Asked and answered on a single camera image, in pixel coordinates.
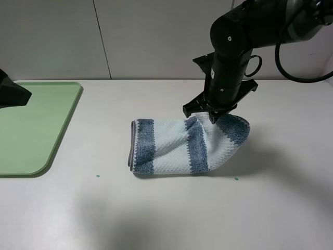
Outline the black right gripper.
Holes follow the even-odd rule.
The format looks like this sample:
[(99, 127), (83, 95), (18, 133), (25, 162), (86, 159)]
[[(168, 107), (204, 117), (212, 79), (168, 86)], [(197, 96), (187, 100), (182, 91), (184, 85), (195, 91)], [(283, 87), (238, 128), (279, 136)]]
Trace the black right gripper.
[(249, 60), (254, 57), (252, 51), (246, 51), (234, 59), (224, 58), (214, 52), (193, 59), (205, 74), (204, 90), (183, 106), (185, 117), (209, 111), (209, 120), (216, 124), (248, 93), (256, 91), (258, 84), (254, 80), (244, 80)]

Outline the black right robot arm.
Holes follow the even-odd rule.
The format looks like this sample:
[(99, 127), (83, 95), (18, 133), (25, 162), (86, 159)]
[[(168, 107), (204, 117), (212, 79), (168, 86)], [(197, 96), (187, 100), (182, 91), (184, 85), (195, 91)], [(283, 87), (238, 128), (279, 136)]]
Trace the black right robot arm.
[(255, 48), (275, 46), (276, 66), (291, 81), (315, 83), (331, 78), (331, 73), (312, 79), (293, 77), (279, 56), (282, 44), (307, 41), (331, 24), (332, 1), (244, 1), (211, 26), (214, 52), (194, 59), (205, 74), (204, 90), (183, 106), (184, 115), (207, 112), (215, 123), (255, 91), (258, 85), (246, 73)]

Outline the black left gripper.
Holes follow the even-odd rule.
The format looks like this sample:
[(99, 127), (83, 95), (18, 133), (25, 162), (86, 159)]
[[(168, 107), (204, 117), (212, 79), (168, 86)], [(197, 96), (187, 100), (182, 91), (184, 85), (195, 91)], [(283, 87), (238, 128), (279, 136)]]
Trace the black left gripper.
[(25, 106), (32, 93), (22, 86), (14, 83), (1, 69), (0, 109), (7, 107)]

